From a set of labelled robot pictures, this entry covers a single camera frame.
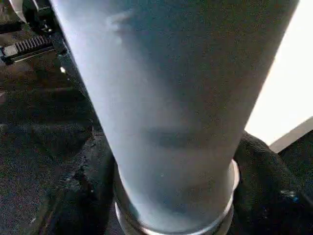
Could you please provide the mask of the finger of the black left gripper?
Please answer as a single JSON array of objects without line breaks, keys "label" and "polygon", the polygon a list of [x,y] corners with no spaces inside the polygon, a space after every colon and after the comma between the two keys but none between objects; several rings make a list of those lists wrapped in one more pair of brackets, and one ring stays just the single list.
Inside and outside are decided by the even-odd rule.
[{"label": "finger of the black left gripper", "polygon": [[74,88],[79,90],[80,93],[83,95],[86,100],[87,106],[90,109],[90,113],[93,116],[93,105],[90,101],[86,87],[70,54],[69,49],[67,49],[66,47],[54,47],[54,49],[57,53],[57,58],[59,59],[61,64],[61,72],[66,74],[67,78],[74,86]]}]

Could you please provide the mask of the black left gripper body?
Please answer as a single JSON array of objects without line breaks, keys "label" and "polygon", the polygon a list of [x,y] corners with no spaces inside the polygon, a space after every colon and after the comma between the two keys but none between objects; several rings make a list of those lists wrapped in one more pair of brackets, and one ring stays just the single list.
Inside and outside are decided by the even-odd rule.
[{"label": "black left gripper body", "polygon": [[0,64],[13,63],[54,50],[61,34],[48,0],[2,0],[0,2],[0,33],[10,34],[32,30],[36,35],[9,46],[0,47]]}]

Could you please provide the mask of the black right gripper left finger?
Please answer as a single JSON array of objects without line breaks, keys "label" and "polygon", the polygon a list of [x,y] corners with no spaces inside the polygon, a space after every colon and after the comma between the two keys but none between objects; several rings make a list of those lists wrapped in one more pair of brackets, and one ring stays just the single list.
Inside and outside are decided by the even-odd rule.
[{"label": "black right gripper left finger", "polygon": [[49,195],[45,235],[103,235],[113,200],[115,160],[105,136],[93,136]]}]

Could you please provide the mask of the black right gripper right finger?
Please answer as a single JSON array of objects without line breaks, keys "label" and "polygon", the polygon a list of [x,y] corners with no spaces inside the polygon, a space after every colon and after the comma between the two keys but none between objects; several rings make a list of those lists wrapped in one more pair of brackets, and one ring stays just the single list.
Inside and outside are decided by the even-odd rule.
[{"label": "black right gripper right finger", "polygon": [[240,180],[230,235],[313,233],[313,202],[278,154],[243,132],[234,159]]}]

